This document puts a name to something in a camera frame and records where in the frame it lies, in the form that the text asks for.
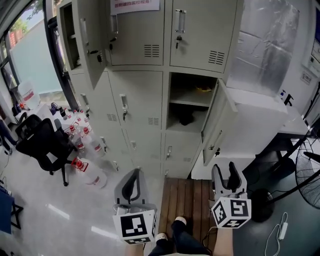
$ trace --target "human leg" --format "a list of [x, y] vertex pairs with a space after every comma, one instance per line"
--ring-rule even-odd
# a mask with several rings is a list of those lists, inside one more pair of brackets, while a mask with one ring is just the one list
[[172, 223], [173, 240], [179, 254], [210, 255], [209, 251], [194, 237], [186, 232], [187, 222], [182, 217], [177, 217]]
[[172, 242], [168, 241], [166, 234], [160, 233], [155, 237], [156, 246], [153, 248], [149, 256], [163, 256], [172, 254], [174, 251], [174, 245]]

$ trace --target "tree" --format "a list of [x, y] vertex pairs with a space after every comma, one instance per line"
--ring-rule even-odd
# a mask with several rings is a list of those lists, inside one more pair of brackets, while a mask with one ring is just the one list
[[17, 30], [22, 30], [22, 33], [25, 34], [28, 31], [27, 22], [22, 21], [21, 18], [18, 18], [13, 26], [10, 28], [10, 32], [14, 32]]
[[26, 18], [28, 21], [32, 19], [32, 17], [36, 14], [38, 14], [39, 12], [43, 11], [43, 4], [42, 4], [43, 0], [35, 0], [32, 2], [32, 4], [30, 4], [30, 6], [27, 8], [27, 10], [32, 10], [31, 15], [29, 15], [28, 18]]

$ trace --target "wooden pallet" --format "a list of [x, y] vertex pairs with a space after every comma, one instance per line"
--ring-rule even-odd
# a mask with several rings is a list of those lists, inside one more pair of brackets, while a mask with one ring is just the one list
[[[172, 238], [171, 224], [178, 216], [187, 220], [188, 232], [202, 242], [215, 220], [210, 214], [209, 199], [214, 199], [209, 180], [193, 180], [166, 178], [159, 221], [159, 233], [166, 233]], [[217, 235], [214, 230], [204, 241], [212, 252], [215, 248]]]

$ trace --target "paper sign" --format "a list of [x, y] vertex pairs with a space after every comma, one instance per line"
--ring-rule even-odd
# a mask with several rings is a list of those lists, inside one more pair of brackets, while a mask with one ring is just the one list
[[301, 80], [304, 81], [307, 85], [310, 85], [312, 78], [306, 72], [303, 72], [301, 76]]
[[159, 11], [160, 0], [111, 0], [111, 15], [139, 12], [139, 11]]

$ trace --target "open locker door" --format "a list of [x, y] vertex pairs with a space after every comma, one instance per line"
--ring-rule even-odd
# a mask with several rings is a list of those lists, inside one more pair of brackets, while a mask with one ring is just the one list
[[100, 26], [100, 1], [72, 1], [76, 44], [81, 66], [89, 85], [94, 89], [106, 67]]
[[207, 166], [219, 151], [224, 137], [238, 115], [235, 102], [222, 79], [216, 82], [212, 98], [212, 104], [201, 131], [204, 166]]

